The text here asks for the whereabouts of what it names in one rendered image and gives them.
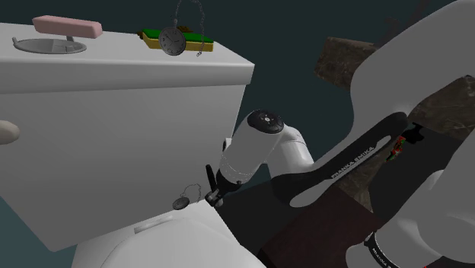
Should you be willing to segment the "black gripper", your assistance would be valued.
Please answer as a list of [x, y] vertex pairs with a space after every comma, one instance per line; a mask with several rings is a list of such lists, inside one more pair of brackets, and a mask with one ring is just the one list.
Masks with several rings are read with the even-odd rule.
[[210, 164], [206, 165], [206, 175], [209, 181], [211, 191], [205, 195], [205, 201], [211, 207], [220, 207], [224, 200], [222, 196], [239, 190], [242, 183], [232, 183], [228, 181], [220, 170], [217, 171], [216, 177]]

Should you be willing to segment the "small grey pocket watch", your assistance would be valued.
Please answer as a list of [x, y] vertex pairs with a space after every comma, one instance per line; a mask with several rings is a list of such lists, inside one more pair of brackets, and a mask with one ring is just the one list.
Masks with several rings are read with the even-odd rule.
[[180, 196], [172, 203], [172, 208], [182, 210], [192, 203], [198, 203], [201, 199], [202, 186], [199, 183], [193, 183], [183, 189]]

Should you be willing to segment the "dark robot stand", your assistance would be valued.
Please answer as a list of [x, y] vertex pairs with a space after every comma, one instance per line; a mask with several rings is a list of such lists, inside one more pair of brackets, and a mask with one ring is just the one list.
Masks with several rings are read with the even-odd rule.
[[339, 187], [310, 206], [291, 208], [262, 183], [226, 196], [217, 211], [266, 268], [347, 268], [346, 249], [383, 224]]

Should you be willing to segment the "white toilet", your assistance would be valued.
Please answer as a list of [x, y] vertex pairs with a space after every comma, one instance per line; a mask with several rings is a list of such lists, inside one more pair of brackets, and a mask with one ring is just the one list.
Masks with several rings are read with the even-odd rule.
[[[16, 49], [0, 23], [0, 198], [71, 268], [265, 268], [204, 199], [253, 63], [104, 32], [73, 54]], [[172, 203], [193, 183], [202, 199]]]

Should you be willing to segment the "green and yellow sponge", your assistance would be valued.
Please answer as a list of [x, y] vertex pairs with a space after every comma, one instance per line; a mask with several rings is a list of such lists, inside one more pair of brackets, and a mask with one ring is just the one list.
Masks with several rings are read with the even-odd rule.
[[[161, 45], [159, 43], [159, 35], [161, 31], [155, 29], [142, 29], [138, 31], [136, 34], [139, 36], [141, 40], [145, 42], [145, 44], [150, 49], [161, 49]], [[214, 40], [204, 37], [204, 41], [202, 41], [202, 35], [193, 33], [193, 32], [183, 32], [183, 35], [186, 39], [186, 46], [185, 50], [189, 51], [200, 51], [203, 52], [212, 52], [214, 50]]]

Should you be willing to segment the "large grey pocket watch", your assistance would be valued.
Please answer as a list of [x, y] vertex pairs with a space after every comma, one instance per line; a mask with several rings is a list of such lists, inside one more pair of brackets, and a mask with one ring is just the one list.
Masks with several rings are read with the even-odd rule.
[[[174, 19], [173, 19], [173, 26], [166, 27], [161, 30], [159, 34], [159, 44], [161, 49], [168, 54], [169, 56], [179, 56], [181, 53], [185, 51], [186, 47], [186, 37], [183, 33], [177, 28], [178, 24], [178, 13], [180, 4], [183, 0], [178, 0], [177, 7], [175, 8]], [[204, 20], [205, 20], [205, 13], [202, 8], [202, 3], [200, 0], [189, 0], [190, 2], [197, 4], [199, 7], [199, 12], [201, 14], [200, 19], [200, 28], [201, 28], [201, 45], [199, 47], [199, 52], [196, 54], [197, 57], [202, 55], [203, 48], [205, 46], [205, 28], [204, 28]]]

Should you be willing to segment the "brown marbled block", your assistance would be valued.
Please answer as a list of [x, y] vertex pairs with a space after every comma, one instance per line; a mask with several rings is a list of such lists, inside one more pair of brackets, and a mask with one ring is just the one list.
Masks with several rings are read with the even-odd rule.
[[[328, 37], [314, 74], [345, 90], [355, 70], [378, 48], [367, 42]], [[464, 76], [422, 100], [408, 114], [411, 124], [419, 123], [451, 138], [465, 140], [475, 129], [475, 78]], [[337, 185], [356, 202], [371, 211], [368, 186], [381, 166], [385, 148], [344, 176]]]

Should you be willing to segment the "small red green object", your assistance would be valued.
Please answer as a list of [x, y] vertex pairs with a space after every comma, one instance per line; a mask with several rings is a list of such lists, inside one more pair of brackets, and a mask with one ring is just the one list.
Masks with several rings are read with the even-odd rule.
[[392, 161], [402, 152], [402, 147], [405, 141], [406, 139], [403, 136], [398, 138], [397, 142], [394, 144], [394, 147], [391, 149], [390, 154], [385, 159], [386, 162]]

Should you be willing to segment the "pink soap bar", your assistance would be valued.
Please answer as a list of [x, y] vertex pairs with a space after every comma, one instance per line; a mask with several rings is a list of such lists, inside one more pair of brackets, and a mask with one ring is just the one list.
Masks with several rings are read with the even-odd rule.
[[103, 33], [101, 23], [74, 18], [43, 15], [32, 19], [35, 30], [42, 34], [96, 39]]

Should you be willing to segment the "grey soap dish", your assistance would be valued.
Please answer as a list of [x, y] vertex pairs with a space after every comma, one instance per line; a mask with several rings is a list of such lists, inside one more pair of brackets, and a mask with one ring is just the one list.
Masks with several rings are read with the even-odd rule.
[[12, 42], [16, 49], [37, 54], [73, 54], [87, 49], [85, 44], [74, 41], [72, 37], [65, 40], [52, 38], [18, 40], [13, 37]]

